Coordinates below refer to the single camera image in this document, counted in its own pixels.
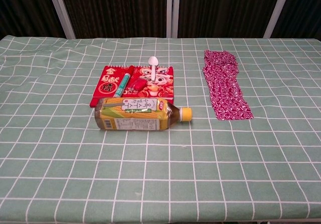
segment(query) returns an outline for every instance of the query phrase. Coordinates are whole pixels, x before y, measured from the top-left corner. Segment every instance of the cartoon character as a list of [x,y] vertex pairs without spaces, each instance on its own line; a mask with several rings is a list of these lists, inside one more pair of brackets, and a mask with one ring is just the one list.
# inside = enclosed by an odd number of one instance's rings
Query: cartoon character
[[147,96],[159,96],[167,97],[173,94],[173,86],[168,86],[173,83],[173,76],[167,75],[168,68],[157,68],[155,81],[151,80],[151,69],[148,67],[143,67],[140,69],[142,76],[140,78],[147,80],[147,87],[145,87],[141,92],[138,93],[141,97]]

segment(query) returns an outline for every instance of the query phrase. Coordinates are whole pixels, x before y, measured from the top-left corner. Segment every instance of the bottle label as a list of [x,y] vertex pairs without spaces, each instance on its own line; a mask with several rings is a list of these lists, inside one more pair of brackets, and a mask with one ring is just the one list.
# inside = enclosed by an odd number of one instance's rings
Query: bottle label
[[122,101],[121,109],[151,109],[152,111],[156,111],[157,98],[125,98]]
[[114,119],[118,130],[159,130],[159,120],[155,119]]
[[143,109],[125,109],[125,113],[151,113],[150,108]]

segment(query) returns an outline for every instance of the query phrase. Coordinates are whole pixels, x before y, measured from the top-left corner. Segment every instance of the pen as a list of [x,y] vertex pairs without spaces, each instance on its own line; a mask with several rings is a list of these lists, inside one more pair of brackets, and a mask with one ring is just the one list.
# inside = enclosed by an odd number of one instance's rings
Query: pen
[[134,66],[130,66],[128,72],[125,73],[123,79],[121,80],[118,86],[118,89],[113,97],[121,97],[133,72],[134,72]]

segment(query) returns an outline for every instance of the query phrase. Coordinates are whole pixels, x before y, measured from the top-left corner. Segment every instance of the green tablecloth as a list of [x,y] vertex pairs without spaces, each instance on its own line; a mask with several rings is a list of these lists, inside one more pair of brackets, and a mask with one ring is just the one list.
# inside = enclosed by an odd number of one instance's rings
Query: green tablecloth
[[[218,121],[204,50],[237,57],[255,116]],[[314,39],[0,41],[0,221],[175,222],[321,218],[321,42]],[[163,132],[98,129],[105,65],[174,67]]]

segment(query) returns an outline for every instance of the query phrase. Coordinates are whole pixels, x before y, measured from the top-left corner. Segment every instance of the red cloth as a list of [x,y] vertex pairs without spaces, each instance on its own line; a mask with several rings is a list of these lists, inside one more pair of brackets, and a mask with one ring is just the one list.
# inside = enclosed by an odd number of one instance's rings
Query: red cloth
[[205,50],[203,73],[210,89],[212,107],[218,120],[248,120],[253,114],[237,83],[235,56],[227,51]]

